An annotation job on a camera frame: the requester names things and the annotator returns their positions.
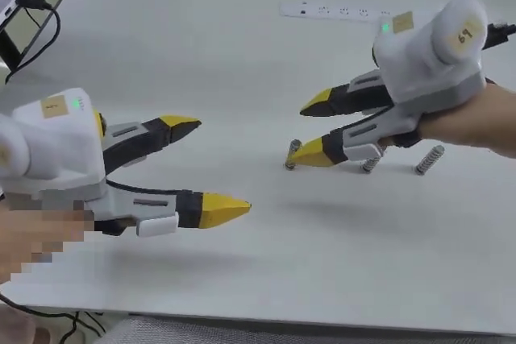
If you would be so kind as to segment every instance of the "power strip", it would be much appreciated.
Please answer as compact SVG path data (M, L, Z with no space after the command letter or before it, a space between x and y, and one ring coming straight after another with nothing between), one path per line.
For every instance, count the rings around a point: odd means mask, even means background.
M435 14L443 9L445 4L427 9L412 9L414 17L420 20L430 21ZM333 19L347 20L359 23L377 23L382 17L396 16L411 10L405 9L380 8L369 6L352 6L351 3L330 4L327 2L283 2L280 3L280 15L290 18L304 19ZM489 12L491 23L500 22L503 19L498 15Z
M367 6L328 4L323 2L284 2L280 15L305 19L334 19L375 23L383 16L395 16L407 10L379 9Z

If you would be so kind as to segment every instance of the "label sticker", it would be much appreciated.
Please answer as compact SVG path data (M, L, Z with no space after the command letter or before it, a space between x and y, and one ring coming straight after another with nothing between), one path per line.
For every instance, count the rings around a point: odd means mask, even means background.
M41 110L44 118L65 116L68 106L64 95L49 97L41 101Z
M9 164L10 152L9 148L0 145L0 166L7 167Z
M482 23L477 18L471 17L464 22L462 27L448 38L451 46L458 52L467 50L475 38L482 32Z
M400 14L393 18L393 33L412 30L414 28L414 16L412 11Z

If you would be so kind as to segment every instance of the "white table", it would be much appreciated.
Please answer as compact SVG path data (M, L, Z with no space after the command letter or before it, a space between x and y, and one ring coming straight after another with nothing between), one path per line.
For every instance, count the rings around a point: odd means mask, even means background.
M13 79L3 109L80 86L110 123L199 117L194 133L112 177L253 207L213 230L88 235L95 243L68 246L2 291L67 309L516 334L516 163L447 147L422 178L410 167L425 142L389 150L371 176L355 164L287 172L292 138L357 119L298 111L372 68L372 35L280 18L280 1L64 1L62 36ZM514 85L515 52L513 41L486 54L489 76Z

